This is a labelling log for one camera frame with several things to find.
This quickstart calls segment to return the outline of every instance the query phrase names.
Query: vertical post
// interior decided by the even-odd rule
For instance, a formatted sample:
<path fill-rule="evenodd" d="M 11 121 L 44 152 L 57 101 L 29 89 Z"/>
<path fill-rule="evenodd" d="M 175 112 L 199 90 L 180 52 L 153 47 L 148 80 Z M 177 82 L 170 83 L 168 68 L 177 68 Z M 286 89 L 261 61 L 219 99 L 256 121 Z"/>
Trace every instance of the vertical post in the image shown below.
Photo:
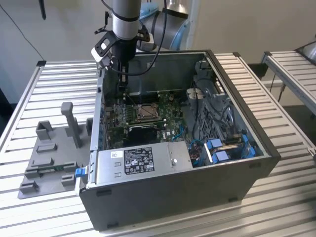
<path fill-rule="evenodd" d="M 74 143 L 75 143 L 76 148 L 80 148 L 82 142 L 81 142 L 80 137 L 79 137 L 78 124 L 77 124 L 77 121 L 75 120 L 74 115 L 73 115 L 73 107 L 74 106 L 73 106 L 72 102 L 64 102 L 61 105 L 61 114 L 64 115 L 67 119 L 69 130 L 70 130 L 70 133 L 74 139 Z"/>

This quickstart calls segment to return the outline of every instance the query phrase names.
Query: power cable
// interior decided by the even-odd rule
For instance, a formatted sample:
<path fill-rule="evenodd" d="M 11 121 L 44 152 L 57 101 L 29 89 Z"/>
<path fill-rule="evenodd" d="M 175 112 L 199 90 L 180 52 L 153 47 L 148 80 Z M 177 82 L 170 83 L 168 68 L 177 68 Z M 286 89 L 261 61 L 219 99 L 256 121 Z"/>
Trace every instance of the power cable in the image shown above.
<path fill-rule="evenodd" d="M 25 35 L 23 34 L 23 32 L 21 31 L 20 27 L 18 27 L 18 25 L 15 23 L 15 21 L 12 19 L 12 17 L 6 12 L 6 10 L 2 7 L 2 5 L 0 4 L 0 8 L 5 12 L 5 14 L 10 18 L 10 20 L 12 21 L 12 23 L 16 26 L 16 28 L 19 30 L 19 32 L 21 33 L 21 35 L 23 36 L 23 38 L 27 41 L 27 43 L 30 44 L 30 46 L 36 51 L 36 53 L 38 53 L 38 55 L 42 58 L 43 61 L 44 58 L 41 56 L 41 54 L 38 52 L 38 50 L 31 44 L 31 42 L 25 37 Z"/>
<path fill-rule="evenodd" d="M 116 69 L 113 69 L 111 68 L 111 70 L 115 73 L 118 73 L 118 74 L 121 74 L 121 75 L 126 75 L 126 76 L 140 76 L 140 75 L 143 75 L 145 74 L 146 72 L 148 72 L 154 65 L 157 57 L 158 57 L 158 54 L 160 53 L 160 49 L 162 47 L 162 43 L 163 43 L 163 39 L 164 39 L 164 35 L 165 35 L 165 32 L 166 32 L 166 25 L 167 25 L 167 1 L 166 0 L 163 0 L 163 3 L 164 3 L 164 8 L 165 8 L 165 11 L 164 11 L 164 22 L 163 22 L 163 31 L 162 31 L 162 36 L 161 36 L 161 42 L 160 42 L 160 45 L 158 47 L 158 50 L 154 56 L 154 59 L 153 61 L 150 63 L 150 66 L 143 72 L 140 72 L 140 73 L 125 73 L 125 72 L 121 72 L 121 71 L 118 71 Z"/>

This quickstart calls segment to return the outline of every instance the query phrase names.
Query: floor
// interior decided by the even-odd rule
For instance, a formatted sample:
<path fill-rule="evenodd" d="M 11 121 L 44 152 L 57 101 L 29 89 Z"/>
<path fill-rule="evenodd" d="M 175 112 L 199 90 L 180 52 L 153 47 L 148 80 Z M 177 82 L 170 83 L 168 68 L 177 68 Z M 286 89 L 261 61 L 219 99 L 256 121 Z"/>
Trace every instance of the floor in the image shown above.
<path fill-rule="evenodd" d="M 284 109 L 308 138 L 316 144 L 316 118 L 312 116 L 312 112 L 304 105 L 284 106 Z"/>

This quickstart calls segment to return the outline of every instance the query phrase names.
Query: blue latch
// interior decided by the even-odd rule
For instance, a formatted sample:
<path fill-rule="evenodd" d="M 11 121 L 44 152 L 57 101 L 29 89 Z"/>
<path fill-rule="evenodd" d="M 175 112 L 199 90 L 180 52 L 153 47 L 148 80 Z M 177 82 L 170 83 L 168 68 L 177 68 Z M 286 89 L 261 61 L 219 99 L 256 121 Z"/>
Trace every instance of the blue latch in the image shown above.
<path fill-rule="evenodd" d="M 79 178 L 79 177 L 84 177 L 85 175 L 87 175 L 86 173 L 86 167 L 84 168 L 77 168 L 75 171 L 75 177 Z"/>

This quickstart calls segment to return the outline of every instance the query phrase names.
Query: slotted aluminum surface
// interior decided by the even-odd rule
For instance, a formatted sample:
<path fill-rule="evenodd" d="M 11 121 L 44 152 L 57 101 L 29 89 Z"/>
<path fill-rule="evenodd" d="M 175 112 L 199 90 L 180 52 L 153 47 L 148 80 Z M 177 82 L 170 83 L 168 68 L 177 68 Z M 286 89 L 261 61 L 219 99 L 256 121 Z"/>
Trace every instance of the slotted aluminum surface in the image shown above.
<path fill-rule="evenodd" d="M 316 114 L 316 66 L 295 51 L 265 54 L 263 62 Z"/>
<path fill-rule="evenodd" d="M 0 236 L 315 236 L 316 172 L 307 150 L 312 144 L 240 57 L 216 56 L 282 156 L 244 200 L 102 234 L 93 230 L 74 192 L 19 200 L 37 122 L 47 119 L 53 126 L 63 126 L 66 121 L 59 111 L 63 101 L 74 103 L 79 122 L 93 116 L 94 63 L 47 63 L 36 68 L 0 140 Z"/>

